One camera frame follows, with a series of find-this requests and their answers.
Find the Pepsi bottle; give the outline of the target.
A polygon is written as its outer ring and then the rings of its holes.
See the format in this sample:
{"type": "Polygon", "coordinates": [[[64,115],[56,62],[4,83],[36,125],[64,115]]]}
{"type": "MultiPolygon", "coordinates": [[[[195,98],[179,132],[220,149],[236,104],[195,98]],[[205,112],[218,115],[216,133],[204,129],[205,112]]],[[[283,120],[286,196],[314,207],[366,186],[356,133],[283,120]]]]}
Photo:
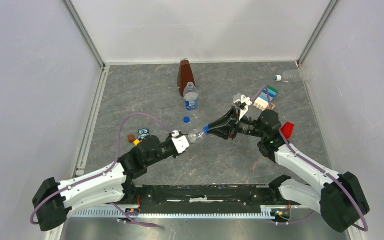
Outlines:
{"type": "Polygon", "coordinates": [[[193,82],[188,82],[183,91],[185,107],[188,111],[194,111],[199,107],[199,93],[193,82]]]}
{"type": "Polygon", "coordinates": [[[198,144],[202,142],[206,136],[203,129],[194,129],[187,135],[187,138],[191,144],[198,144]]]}

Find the blue bottle cap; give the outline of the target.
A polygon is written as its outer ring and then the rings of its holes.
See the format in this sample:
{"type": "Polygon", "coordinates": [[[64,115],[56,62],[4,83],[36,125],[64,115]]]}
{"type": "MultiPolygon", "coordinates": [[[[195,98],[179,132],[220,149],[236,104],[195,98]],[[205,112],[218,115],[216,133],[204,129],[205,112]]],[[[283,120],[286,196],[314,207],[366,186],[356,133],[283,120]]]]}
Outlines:
{"type": "Polygon", "coordinates": [[[209,125],[207,125],[207,126],[205,126],[204,128],[203,128],[203,131],[204,131],[204,133],[206,134],[206,135],[209,135],[210,133],[209,133],[209,130],[211,129],[211,127],[209,126],[209,125]]]}
{"type": "Polygon", "coordinates": [[[190,123],[190,122],[191,122],[190,117],[185,116],[185,117],[183,118],[183,122],[186,123],[186,124],[190,123]]]}

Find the clear unlabelled plastic bottle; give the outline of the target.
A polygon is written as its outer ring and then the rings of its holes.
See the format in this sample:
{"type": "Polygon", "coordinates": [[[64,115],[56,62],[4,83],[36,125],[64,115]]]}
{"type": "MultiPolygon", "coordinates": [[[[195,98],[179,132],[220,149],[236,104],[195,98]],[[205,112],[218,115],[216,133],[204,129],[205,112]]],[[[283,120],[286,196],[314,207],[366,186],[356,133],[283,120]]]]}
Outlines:
{"type": "Polygon", "coordinates": [[[276,75],[274,80],[284,83],[306,82],[313,80],[315,75],[316,73],[313,69],[295,69],[276,75]]]}

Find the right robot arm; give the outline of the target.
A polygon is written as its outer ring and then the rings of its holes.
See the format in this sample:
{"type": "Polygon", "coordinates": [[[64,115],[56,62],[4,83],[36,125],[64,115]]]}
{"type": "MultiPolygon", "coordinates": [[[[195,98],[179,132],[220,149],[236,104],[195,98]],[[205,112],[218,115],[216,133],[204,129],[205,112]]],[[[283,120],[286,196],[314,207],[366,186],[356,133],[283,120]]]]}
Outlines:
{"type": "Polygon", "coordinates": [[[306,182],[299,183],[286,175],[278,177],[268,191],[273,203],[299,203],[319,213],[339,233],[350,227],[367,232],[369,225],[365,216],[370,207],[359,179],[351,172],[339,173],[306,156],[289,142],[282,129],[274,110],[264,110],[257,120],[251,120],[232,107],[204,131],[225,140],[233,140],[238,134],[260,138],[257,147],[263,157],[306,182]]]}

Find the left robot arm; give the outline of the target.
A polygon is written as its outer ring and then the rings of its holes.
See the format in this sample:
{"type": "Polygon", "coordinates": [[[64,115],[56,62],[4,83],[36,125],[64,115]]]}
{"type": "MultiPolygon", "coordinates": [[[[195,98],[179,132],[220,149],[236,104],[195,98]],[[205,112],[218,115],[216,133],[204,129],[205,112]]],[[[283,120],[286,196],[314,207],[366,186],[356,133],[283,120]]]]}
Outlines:
{"type": "Polygon", "coordinates": [[[146,174],[149,166],[177,158],[189,147],[188,137],[181,132],[165,141],[150,135],[101,169],[69,180],[48,178],[32,199],[30,222],[47,232],[83,210],[119,201],[131,204],[137,198],[133,180],[146,174]]]}

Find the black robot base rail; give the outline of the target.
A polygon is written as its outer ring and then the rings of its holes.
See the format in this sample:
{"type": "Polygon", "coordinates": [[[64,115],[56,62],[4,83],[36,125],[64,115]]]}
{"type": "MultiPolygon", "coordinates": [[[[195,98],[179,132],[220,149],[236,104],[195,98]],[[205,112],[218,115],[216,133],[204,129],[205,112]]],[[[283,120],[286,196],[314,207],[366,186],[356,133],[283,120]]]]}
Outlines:
{"type": "Polygon", "coordinates": [[[298,203],[285,200],[269,185],[137,185],[116,202],[135,217],[251,219],[285,222],[298,203]]]}

